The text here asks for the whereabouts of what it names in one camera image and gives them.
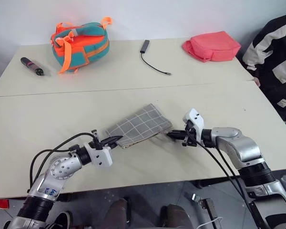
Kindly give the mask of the grey plaid pouch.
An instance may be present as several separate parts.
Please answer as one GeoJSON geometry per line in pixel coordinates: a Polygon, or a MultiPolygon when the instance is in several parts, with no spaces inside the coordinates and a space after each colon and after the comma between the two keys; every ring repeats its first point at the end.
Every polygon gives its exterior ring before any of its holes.
{"type": "Polygon", "coordinates": [[[171,127],[171,121],[153,104],[148,104],[108,127],[105,132],[108,136],[120,135],[121,139],[117,141],[117,145],[126,149],[171,127]]]}

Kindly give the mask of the teal and orange backpack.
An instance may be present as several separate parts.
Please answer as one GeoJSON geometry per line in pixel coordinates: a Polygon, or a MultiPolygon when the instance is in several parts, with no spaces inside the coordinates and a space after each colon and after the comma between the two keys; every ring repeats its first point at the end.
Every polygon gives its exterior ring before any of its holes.
{"type": "Polygon", "coordinates": [[[111,24],[111,17],[80,26],[58,23],[51,36],[51,47],[61,65],[59,73],[76,72],[80,67],[104,57],[110,48],[107,27],[111,24]]]}

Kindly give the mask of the dark rounded shape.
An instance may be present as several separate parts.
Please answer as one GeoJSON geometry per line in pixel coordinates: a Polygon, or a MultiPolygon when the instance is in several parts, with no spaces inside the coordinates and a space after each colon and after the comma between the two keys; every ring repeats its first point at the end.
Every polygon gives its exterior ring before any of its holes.
{"type": "Polygon", "coordinates": [[[131,221],[131,201],[128,197],[124,197],[111,204],[104,218],[102,229],[127,229],[131,221]]]}
{"type": "Polygon", "coordinates": [[[174,204],[161,208],[160,225],[175,229],[194,229],[186,211],[174,204]]]}

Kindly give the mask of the black and white jacket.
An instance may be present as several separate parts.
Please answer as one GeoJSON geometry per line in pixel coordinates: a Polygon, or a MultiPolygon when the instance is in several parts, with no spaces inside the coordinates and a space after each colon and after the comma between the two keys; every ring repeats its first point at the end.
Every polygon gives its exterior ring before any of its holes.
{"type": "Polygon", "coordinates": [[[286,15],[270,20],[242,57],[247,71],[286,124],[286,15]]]}

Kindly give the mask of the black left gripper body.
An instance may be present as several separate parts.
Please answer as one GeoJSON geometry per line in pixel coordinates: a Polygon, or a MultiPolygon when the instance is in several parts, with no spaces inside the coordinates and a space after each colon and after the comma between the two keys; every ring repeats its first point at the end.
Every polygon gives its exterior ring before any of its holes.
{"type": "Polygon", "coordinates": [[[93,135],[93,140],[92,140],[92,148],[95,148],[97,150],[101,150],[103,148],[103,146],[105,146],[106,144],[108,144],[108,142],[110,141],[110,137],[100,141],[98,138],[98,133],[97,130],[92,130],[92,135],[93,135]]]}

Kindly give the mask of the black shoe with white sole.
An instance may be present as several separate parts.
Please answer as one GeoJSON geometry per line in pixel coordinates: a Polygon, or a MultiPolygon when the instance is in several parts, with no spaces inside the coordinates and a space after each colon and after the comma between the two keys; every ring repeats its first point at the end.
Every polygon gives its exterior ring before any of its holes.
{"type": "Polygon", "coordinates": [[[56,220],[49,225],[48,229],[71,229],[72,213],[69,211],[61,212],[56,220]]]}

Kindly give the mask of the black pen-shaped tool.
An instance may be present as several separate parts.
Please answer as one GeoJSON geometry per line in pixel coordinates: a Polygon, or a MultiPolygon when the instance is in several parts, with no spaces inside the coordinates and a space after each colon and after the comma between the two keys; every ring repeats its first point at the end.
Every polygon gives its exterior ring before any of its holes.
{"type": "Polygon", "coordinates": [[[30,71],[34,72],[38,76],[44,76],[44,71],[42,68],[40,68],[37,64],[32,62],[26,57],[22,57],[20,59],[21,63],[26,66],[30,71]]]}

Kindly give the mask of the black metal bar with clamp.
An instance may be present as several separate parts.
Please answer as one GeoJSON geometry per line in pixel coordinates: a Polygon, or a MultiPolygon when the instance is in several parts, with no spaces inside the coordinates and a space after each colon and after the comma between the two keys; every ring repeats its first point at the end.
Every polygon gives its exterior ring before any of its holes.
{"type": "Polygon", "coordinates": [[[221,223],[220,223],[222,220],[222,217],[218,216],[215,210],[214,202],[211,198],[202,198],[196,193],[193,193],[191,200],[194,203],[200,205],[202,209],[206,210],[210,218],[209,222],[199,225],[196,229],[202,229],[204,226],[207,226],[210,224],[213,226],[213,229],[222,229],[221,223]]]}

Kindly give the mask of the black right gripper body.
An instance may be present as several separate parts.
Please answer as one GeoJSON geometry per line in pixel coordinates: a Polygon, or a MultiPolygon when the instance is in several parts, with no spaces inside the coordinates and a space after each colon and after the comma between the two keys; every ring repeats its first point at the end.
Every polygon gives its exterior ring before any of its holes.
{"type": "Polygon", "coordinates": [[[182,146],[192,146],[197,147],[200,145],[200,140],[198,140],[199,126],[194,124],[192,121],[187,121],[185,123],[185,138],[182,142],[182,146]]]}

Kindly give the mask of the pink fabric bag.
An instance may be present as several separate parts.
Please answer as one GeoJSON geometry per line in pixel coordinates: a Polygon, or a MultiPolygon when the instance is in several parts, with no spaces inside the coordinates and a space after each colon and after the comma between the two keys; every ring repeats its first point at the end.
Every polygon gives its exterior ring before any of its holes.
{"type": "Polygon", "coordinates": [[[231,61],[241,45],[225,31],[196,35],[182,44],[182,49],[201,62],[231,61]]]}

